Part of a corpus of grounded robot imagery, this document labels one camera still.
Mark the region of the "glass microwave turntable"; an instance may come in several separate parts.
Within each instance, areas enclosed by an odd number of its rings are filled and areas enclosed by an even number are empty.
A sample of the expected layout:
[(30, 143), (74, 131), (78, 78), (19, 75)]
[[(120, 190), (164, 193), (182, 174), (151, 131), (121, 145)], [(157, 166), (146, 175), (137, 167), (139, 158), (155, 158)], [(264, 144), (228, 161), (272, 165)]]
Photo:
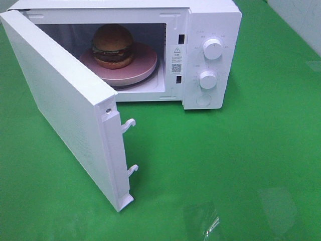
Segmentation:
[(135, 84), (126, 85), (126, 86), (113, 86), (115, 90), (121, 90), (121, 91), (147, 91), (151, 92), (153, 89), (156, 89), (158, 86), (158, 72), (163, 70), (163, 63), (161, 61), (157, 62), (157, 65), (155, 67), (155, 70), (152, 72), (150, 76), (148, 76), (146, 79), (137, 82)]

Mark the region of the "white microwave oven body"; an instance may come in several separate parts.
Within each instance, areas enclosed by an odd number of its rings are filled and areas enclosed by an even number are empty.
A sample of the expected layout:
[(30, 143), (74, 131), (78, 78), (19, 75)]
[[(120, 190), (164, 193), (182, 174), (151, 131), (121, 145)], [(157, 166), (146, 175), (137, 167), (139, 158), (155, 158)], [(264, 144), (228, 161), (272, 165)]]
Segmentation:
[[(103, 24), (123, 25), (136, 41), (153, 47), (164, 65), (158, 72), (157, 88), (151, 92), (113, 88), (116, 103), (181, 101), (184, 109), (222, 106), (242, 18), (232, 1), (18, 1), (8, 11), (22, 13), (79, 61)], [(223, 53), (209, 60), (203, 54), (203, 44), (213, 37), (221, 40)], [(180, 75), (170, 72), (172, 45), (185, 46)], [(214, 88), (200, 87), (204, 71), (216, 74)], [(211, 96), (208, 106), (196, 103), (202, 94)]]

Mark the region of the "clear tape patch on table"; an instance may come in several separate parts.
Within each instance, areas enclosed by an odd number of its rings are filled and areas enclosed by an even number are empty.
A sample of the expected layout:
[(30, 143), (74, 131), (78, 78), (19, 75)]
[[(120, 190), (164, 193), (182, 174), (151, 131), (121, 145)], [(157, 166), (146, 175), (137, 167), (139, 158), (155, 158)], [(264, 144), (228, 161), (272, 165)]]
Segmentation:
[(188, 240), (225, 240), (212, 201), (185, 207), (183, 216)]

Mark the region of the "white microwave knob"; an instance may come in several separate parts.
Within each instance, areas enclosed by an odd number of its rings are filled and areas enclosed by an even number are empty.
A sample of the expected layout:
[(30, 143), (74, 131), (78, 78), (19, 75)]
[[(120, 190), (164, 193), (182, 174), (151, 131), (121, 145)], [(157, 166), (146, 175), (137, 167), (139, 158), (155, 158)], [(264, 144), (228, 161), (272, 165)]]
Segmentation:
[(203, 54), (209, 60), (219, 58), (223, 53), (223, 44), (220, 39), (213, 37), (206, 40), (203, 44)]
[(217, 76), (213, 71), (204, 71), (200, 74), (199, 83), (203, 89), (212, 89), (217, 84)]

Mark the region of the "upper white microwave knob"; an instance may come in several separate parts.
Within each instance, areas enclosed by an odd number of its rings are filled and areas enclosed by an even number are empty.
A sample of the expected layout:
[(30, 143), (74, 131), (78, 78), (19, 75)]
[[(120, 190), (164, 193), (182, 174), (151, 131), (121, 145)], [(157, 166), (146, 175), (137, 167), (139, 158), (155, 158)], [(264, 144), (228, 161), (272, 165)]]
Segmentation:
[(203, 54), (209, 60), (219, 58), (223, 53), (223, 44), (220, 39), (213, 37), (206, 40), (203, 44)]

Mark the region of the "round white door button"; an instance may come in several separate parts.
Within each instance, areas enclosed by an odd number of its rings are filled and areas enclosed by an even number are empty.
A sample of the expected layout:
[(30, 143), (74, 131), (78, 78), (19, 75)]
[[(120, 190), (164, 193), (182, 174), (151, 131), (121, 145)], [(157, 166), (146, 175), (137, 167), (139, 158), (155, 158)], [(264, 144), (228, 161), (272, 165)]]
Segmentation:
[(196, 103), (199, 106), (208, 106), (211, 103), (211, 96), (208, 94), (202, 94), (196, 98)]

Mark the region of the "burger with sesame bun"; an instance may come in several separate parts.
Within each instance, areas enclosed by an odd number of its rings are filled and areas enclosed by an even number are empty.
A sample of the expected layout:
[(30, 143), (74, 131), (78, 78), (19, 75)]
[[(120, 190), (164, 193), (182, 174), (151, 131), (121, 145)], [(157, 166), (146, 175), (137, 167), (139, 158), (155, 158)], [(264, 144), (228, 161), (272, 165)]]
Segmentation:
[(94, 34), (92, 53), (104, 68), (126, 67), (134, 60), (133, 37), (127, 28), (119, 24), (105, 24)]

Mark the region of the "white warning label sticker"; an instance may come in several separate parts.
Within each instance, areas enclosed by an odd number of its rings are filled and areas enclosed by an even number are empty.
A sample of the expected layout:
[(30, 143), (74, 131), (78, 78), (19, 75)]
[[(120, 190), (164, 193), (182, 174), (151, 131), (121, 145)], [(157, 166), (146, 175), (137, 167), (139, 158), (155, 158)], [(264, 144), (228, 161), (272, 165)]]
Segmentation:
[(183, 71), (185, 60), (185, 46), (172, 45), (170, 50), (170, 72), (171, 74), (180, 75)]

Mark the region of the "pink round plate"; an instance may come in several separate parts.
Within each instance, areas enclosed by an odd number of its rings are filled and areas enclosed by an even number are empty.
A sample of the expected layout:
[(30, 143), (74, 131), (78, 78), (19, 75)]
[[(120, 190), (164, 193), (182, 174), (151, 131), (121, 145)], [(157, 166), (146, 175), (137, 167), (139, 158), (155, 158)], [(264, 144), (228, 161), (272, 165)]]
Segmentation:
[(100, 66), (91, 50), (87, 50), (80, 61), (103, 81), (112, 87), (123, 87), (136, 84), (148, 78), (156, 68), (156, 51), (143, 43), (134, 43), (133, 61), (120, 69), (107, 69)]

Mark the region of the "white microwave door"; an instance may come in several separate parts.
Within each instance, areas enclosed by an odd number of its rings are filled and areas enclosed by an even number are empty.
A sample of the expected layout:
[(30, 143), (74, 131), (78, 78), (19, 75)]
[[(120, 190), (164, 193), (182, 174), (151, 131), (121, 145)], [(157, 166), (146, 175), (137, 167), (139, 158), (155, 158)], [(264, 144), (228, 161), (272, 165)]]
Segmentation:
[(1, 21), (36, 105), (99, 189), (120, 211), (133, 197), (116, 91), (18, 11)]

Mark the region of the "lower white microwave knob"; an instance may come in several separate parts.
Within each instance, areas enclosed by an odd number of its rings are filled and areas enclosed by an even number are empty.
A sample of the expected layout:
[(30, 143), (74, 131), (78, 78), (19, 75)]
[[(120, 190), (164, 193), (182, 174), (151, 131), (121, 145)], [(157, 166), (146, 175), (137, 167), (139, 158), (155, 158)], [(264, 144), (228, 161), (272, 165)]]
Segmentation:
[(212, 89), (217, 84), (217, 76), (213, 71), (204, 71), (200, 74), (199, 83), (203, 89)]

